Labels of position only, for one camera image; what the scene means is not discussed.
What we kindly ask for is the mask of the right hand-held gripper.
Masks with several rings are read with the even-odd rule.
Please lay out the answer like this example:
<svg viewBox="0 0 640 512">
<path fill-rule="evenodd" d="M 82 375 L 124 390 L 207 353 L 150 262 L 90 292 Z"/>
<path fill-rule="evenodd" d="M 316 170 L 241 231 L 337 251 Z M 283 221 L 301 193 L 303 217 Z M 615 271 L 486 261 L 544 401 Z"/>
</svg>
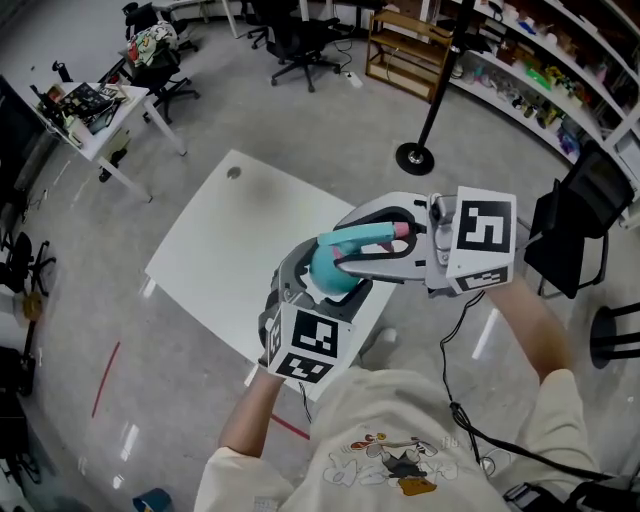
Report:
<svg viewBox="0 0 640 512">
<path fill-rule="evenodd" d="M 365 252 L 338 260 L 338 267 L 365 279 L 426 284 L 431 297 L 455 297 L 513 279 L 516 196 L 460 186 L 454 195 L 430 197 L 390 192 L 366 202 L 335 230 L 385 221 L 408 222 L 412 235 L 400 252 Z"/>
</svg>

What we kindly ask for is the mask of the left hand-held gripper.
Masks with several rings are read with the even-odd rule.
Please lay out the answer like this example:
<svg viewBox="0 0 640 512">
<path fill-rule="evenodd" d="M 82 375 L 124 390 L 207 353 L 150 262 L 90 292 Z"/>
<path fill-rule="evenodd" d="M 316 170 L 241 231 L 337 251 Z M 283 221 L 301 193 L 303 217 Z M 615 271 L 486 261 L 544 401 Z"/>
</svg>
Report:
<svg viewBox="0 0 640 512">
<path fill-rule="evenodd" d="M 310 238 L 297 245 L 274 273 L 258 335 L 264 348 L 258 364 L 270 374 L 301 384 L 326 384 L 346 357 L 352 320 L 373 288 L 363 279 L 340 301 L 315 303 L 303 280 L 318 247 Z"/>
</svg>

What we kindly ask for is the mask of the teal plastic toy body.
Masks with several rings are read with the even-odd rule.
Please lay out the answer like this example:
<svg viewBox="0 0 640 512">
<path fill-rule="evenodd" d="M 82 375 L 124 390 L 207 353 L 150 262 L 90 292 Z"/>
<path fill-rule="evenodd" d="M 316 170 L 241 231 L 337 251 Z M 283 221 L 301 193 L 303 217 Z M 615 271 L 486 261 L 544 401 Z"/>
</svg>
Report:
<svg viewBox="0 0 640 512">
<path fill-rule="evenodd" d="M 331 245 L 318 246 L 311 258 L 310 278 L 316 288 L 329 296 L 346 295 L 360 282 L 336 266 L 343 254 L 339 248 Z"/>
</svg>

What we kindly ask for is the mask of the person's left forearm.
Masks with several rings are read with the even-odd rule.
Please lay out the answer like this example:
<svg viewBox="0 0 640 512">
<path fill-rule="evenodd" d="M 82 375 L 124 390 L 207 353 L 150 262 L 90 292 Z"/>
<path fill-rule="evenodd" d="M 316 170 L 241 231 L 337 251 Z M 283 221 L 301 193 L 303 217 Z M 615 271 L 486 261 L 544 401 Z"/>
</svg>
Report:
<svg viewBox="0 0 640 512">
<path fill-rule="evenodd" d="M 229 448 L 244 456 L 260 458 L 269 422 L 284 379 L 258 367 L 253 380 L 225 422 L 219 448 Z"/>
</svg>

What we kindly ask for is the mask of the person in white shirt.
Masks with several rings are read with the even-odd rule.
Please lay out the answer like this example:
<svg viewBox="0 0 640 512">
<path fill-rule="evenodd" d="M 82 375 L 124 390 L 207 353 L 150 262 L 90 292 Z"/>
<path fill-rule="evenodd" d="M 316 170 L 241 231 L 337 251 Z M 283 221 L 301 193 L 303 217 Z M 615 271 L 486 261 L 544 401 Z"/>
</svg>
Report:
<svg viewBox="0 0 640 512">
<path fill-rule="evenodd" d="M 408 370 L 347 370 L 316 404 L 313 456 L 298 486 L 231 448 L 207 462 L 194 512 L 510 512 L 524 483 L 566 499 L 578 479 L 553 462 L 594 470 L 583 404 L 568 370 L 541 384 L 519 441 L 529 451 L 487 478 L 466 448 L 445 392 Z"/>
</svg>

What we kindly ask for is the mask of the black visitor chair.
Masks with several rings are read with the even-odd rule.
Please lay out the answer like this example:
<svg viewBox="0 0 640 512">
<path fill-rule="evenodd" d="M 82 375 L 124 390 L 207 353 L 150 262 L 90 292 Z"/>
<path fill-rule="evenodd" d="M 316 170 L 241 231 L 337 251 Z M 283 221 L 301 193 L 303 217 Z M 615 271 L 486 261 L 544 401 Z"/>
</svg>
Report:
<svg viewBox="0 0 640 512">
<path fill-rule="evenodd" d="M 524 262 L 541 276 L 537 294 L 544 299 L 600 284 L 606 275 L 609 230 L 632 204 L 634 191 L 614 159 L 596 142 L 587 142 L 563 180 L 536 201 Z M 585 243 L 600 240 L 600 268 L 581 280 Z"/>
</svg>

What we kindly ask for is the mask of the black office chair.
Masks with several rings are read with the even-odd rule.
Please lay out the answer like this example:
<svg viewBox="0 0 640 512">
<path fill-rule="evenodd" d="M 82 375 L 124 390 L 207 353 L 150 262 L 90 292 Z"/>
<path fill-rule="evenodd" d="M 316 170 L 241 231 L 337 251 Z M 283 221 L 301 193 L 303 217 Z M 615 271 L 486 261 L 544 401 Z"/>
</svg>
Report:
<svg viewBox="0 0 640 512">
<path fill-rule="evenodd" d="M 34 257 L 31 239 L 24 232 L 14 240 L 11 232 L 6 231 L 0 242 L 0 252 L 8 250 L 5 262 L 0 262 L 0 285 L 14 293 L 25 293 L 26 280 L 30 279 L 31 291 L 39 289 L 44 297 L 48 297 L 49 292 L 43 284 L 41 274 L 47 265 L 57 261 L 55 257 L 44 259 L 44 252 L 49 246 L 50 242 L 45 240 Z"/>
<path fill-rule="evenodd" d="M 269 0 L 263 4 L 263 21 L 273 32 L 273 41 L 267 43 L 267 51 L 276 57 L 282 68 L 270 78 L 270 85 L 278 85 L 278 78 L 297 70 L 304 71 L 307 89 L 315 91 L 310 67 L 329 68 L 334 74 L 341 73 L 341 65 L 327 60 L 322 51 L 327 45 L 348 38 L 337 29 L 338 18 L 303 21 L 292 15 L 288 0 Z"/>
</svg>

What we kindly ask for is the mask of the long red floor tape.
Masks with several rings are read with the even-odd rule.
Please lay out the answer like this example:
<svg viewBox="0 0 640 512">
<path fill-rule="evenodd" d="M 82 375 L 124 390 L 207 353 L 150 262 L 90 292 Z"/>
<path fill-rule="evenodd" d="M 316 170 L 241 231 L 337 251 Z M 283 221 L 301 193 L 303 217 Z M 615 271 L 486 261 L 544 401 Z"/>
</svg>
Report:
<svg viewBox="0 0 640 512">
<path fill-rule="evenodd" d="M 115 344 L 115 346 L 114 346 L 114 348 L 113 348 L 113 350 L 111 352 L 111 355 L 110 355 L 110 357 L 108 359 L 108 362 L 107 362 L 107 364 L 105 366 L 104 372 L 103 372 L 102 377 L 100 379 L 100 383 L 99 383 L 99 386 L 98 386 L 98 389 L 97 389 L 97 392 L 96 392 L 96 396 L 95 396 L 95 399 L 94 399 L 94 403 L 93 403 L 93 406 L 92 406 L 92 410 L 91 410 L 91 419 L 94 419 L 96 414 L 97 414 L 97 411 L 98 411 L 98 408 L 99 408 L 99 404 L 100 404 L 100 400 L 101 400 L 105 385 L 106 385 L 107 380 L 109 378 L 109 374 L 110 374 L 111 369 L 113 367 L 114 361 L 115 361 L 115 359 L 116 359 L 116 357 L 118 355 L 120 347 L 121 347 L 121 341 L 119 340 L 119 341 L 116 342 L 116 344 Z"/>
</svg>

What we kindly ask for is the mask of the black round stool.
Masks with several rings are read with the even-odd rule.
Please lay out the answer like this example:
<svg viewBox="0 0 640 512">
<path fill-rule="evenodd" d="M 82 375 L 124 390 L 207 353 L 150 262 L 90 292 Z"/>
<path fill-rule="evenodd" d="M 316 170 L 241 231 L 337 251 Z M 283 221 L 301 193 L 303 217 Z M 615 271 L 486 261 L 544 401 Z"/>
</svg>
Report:
<svg viewBox="0 0 640 512">
<path fill-rule="evenodd" d="M 603 306 L 598 309 L 591 323 L 590 357 L 597 369 L 605 368 L 611 361 L 640 359 L 640 331 L 619 334 L 616 319 L 640 312 L 640 301 L 618 308 Z"/>
</svg>

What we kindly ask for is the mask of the blue cup on floor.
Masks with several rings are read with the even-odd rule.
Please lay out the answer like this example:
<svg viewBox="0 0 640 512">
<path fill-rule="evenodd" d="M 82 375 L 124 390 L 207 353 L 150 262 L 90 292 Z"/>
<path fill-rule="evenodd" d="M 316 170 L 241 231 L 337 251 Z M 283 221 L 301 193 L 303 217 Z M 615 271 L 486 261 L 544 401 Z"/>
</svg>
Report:
<svg viewBox="0 0 640 512">
<path fill-rule="evenodd" d="M 171 496 L 162 488 L 151 489 L 132 499 L 136 512 L 174 512 Z"/>
</svg>

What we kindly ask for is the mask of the office chair with colourful cloth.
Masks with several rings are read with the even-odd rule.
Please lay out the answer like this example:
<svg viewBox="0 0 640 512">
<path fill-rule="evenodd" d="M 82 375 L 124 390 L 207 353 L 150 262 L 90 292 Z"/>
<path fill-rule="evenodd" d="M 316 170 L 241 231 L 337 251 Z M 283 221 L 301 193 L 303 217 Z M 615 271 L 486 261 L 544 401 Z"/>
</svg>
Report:
<svg viewBox="0 0 640 512">
<path fill-rule="evenodd" d="M 115 84 L 124 78 L 131 86 L 146 88 L 147 95 L 156 98 L 153 106 L 162 106 L 164 120 L 171 124 L 169 110 L 174 99 L 200 98 L 200 93 L 192 88 L 190 78 L 178 77 L 182 72 L 180 50 L 183 44 L 179 35 L 183 28 L 177 29 L 172 22 L 160 19 L 151 3 L 129 2 L 122 11 L 126 49 L 120 52 L 120 61 L 106 72 L 100 83 Z"/>
</svg>

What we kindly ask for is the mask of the black equipment case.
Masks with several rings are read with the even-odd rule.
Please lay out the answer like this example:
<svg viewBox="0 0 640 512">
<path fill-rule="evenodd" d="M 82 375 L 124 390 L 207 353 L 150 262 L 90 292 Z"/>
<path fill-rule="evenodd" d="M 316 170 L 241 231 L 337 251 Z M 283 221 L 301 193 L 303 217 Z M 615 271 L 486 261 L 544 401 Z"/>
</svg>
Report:
<svg viewBox="0 0 640 512">
<path fill-rule="evenodd" d="M 18 350 L 0 347 L 0 392 L 30 396 L 33 390 L 35 359 Z"/>
</svg>

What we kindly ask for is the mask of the black waist pack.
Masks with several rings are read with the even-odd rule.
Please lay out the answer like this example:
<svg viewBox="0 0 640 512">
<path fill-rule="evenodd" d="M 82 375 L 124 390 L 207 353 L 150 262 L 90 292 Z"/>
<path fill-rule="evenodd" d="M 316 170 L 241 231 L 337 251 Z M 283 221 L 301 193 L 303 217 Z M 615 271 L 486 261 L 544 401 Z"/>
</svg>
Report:
<svg viewBox="0 0 640 512">
<path fill-rule="evenodd" d="M 550 488 L 524 483 L 503 500 L 511 512 L 640 512 L 640 477 L 582 482 L 564 500 Z"/>
</svg>

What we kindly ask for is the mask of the black stanchion post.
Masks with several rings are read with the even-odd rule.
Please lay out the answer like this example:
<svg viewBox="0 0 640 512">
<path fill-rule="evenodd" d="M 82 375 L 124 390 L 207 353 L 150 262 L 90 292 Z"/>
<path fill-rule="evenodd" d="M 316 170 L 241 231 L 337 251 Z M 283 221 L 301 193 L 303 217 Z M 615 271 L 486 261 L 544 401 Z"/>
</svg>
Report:
<svg viewBox="0 0 640 512">
<path fill-rule="evenodd" d="M 456 61 L 468 47 L 466 31 L 471 21 L 474 6 L 475 0 L 462 0 L 453 30 L 451 45 L 447 50 L 440 78 L 418 140 L 416 142 L 403 143 L 396 150 L 395 158 L 397 164 L 402 170 L 411 175 L 424 176 L 434 169 L 435 159 L 432 152 L 426 147 L 426 141 L 434 125 Z"/>
</svg>

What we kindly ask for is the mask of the white wall shelving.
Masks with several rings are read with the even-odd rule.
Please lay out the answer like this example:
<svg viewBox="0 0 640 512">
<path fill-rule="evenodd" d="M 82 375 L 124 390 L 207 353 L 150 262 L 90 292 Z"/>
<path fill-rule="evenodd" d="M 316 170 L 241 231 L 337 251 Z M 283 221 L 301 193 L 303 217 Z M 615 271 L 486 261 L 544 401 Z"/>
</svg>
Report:
<svg viewBox="0 0 640 512">
<path fill-rule="evenodd" d="M 566 159 L 577 158 L 560 132 L 601 144 L 640 180 L 640 57 L 629 64 L 591 21 L 587 0 L 475 0 L 470 31 L 479 40 L 469 57 L 500 83 L 556 114 L 519 107 L 497 92 L 466 91 L 501 109 Z"/>
</svg>

